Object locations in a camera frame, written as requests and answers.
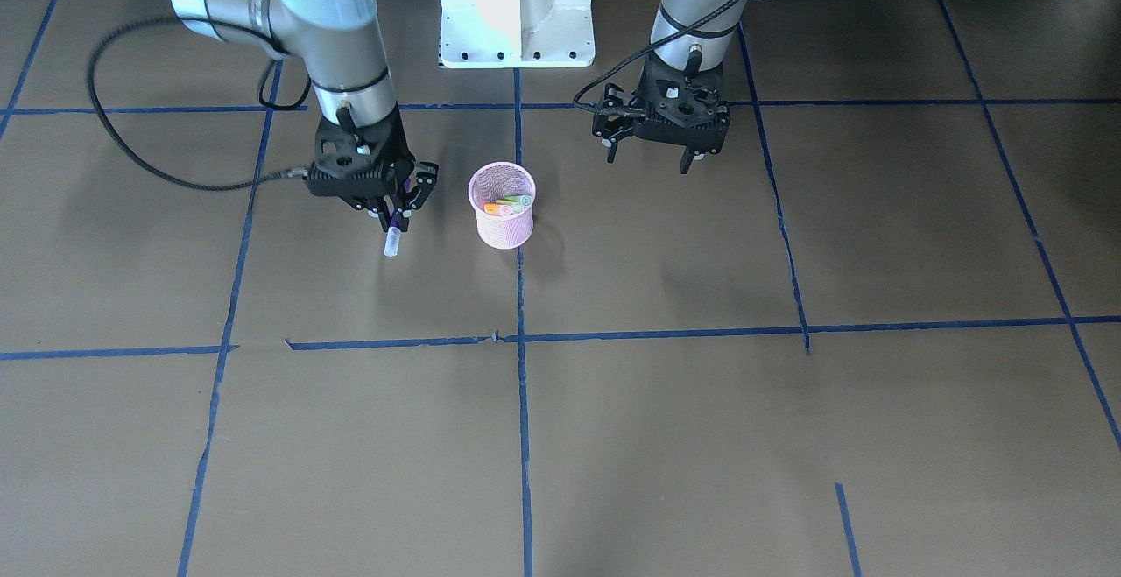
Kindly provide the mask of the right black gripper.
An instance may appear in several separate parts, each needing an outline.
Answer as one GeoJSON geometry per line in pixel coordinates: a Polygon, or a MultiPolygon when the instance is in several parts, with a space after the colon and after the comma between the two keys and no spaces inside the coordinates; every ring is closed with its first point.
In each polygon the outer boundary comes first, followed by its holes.
{"type": "Polygon", "coordinates": [[[369,173],[353,179],[331,179],[326,173],[317,170],[313,161],[305,174],[309,193],[337,197],[352,206],[365,208],[385,233],[395,229],[408,231],[413,213],[421,210],[438,179],[436,162],[417,162],[408,177],[385,183],[369,173]]]}

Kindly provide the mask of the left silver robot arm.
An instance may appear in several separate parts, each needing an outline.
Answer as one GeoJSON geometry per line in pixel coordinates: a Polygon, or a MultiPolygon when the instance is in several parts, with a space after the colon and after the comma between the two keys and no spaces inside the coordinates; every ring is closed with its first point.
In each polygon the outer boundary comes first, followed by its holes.
{"type": "Polygon", "coordinates": [[[617,63],[592,87],[596,103],[573,97],[592,115],[591,133],[617,161],[626,139],[679,146],[680,173],[723,150],[730,106],[723,97],[723,66],[745,4],[752,0],[659,0],[648,44],[617,63]]]}

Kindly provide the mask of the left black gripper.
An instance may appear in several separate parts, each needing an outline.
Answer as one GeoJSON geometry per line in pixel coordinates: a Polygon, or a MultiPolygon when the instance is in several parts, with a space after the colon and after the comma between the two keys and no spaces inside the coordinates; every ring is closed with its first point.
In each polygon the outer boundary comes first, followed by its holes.
{"type": "Polygon", "coordinates": [[[679,145],[680,175],[691,171],[702,153],[717,153],[731,123],[722,95],[723,67],[700,71],[688,78],[669,65],[645,65],[634,103],[643,113],[624,108],[594,111],[592,134],[606,147],[606,162],[617,158],[617,147],[627,137],[664,145],[679,145]]]}

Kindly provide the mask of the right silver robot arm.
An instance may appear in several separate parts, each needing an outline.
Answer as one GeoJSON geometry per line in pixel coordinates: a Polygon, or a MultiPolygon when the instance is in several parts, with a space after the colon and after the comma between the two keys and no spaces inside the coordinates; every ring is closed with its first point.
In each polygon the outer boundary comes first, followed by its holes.
{"type": "Polygon", "coordinates": [[[164,24],[217,39],[252,44],[272,61],[303,61],[305,94],[319,103],[314,155],[305,167],[223,185],[241,190],[275,179],[302,179],[311,194],[348,202],[376,217],[385,233],[409,227],[438,179],[438,166],[413,156],[377,17],[377,0],[172,0],[172,16],[117,27],[95,44],[85,69],[89,102],[109,137],[143,170],[173,185],[203,190],[201,183],[161,173],[145,162],[109,121],[96,93],[102,54],[129,32],[164,24]]]}

